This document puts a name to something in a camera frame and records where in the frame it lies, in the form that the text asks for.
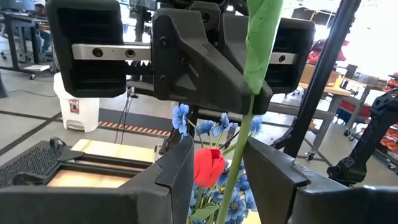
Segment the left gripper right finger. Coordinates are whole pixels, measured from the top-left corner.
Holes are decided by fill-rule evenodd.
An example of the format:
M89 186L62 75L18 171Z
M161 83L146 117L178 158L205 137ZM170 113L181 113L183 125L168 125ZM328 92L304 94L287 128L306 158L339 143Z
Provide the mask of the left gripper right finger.
M346 187L255 138L244 165L262 223L397 224L397 187Z

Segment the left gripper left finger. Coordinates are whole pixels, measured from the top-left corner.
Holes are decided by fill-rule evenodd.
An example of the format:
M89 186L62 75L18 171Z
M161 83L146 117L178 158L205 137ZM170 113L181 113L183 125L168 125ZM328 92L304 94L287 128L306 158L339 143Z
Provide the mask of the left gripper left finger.
M194 143L183 138L154 162L74 151L42 141L1 166L2 223L185 223ZM51 187L61 170L126 178L116 188Z

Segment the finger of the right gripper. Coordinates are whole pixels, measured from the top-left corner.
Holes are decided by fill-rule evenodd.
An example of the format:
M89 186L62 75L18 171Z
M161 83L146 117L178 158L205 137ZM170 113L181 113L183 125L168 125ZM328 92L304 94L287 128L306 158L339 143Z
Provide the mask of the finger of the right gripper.
M243 75L207 39L198 11L161 8L153 17L155 97L246 114L251 94Z
M246 61L246 35L248 30L248 16L235 16L224 13L221 15L218 34L218 50L241 73L244 73ZM254 99L254 114L265 114L273 92L268 83L263 80L260 93Z

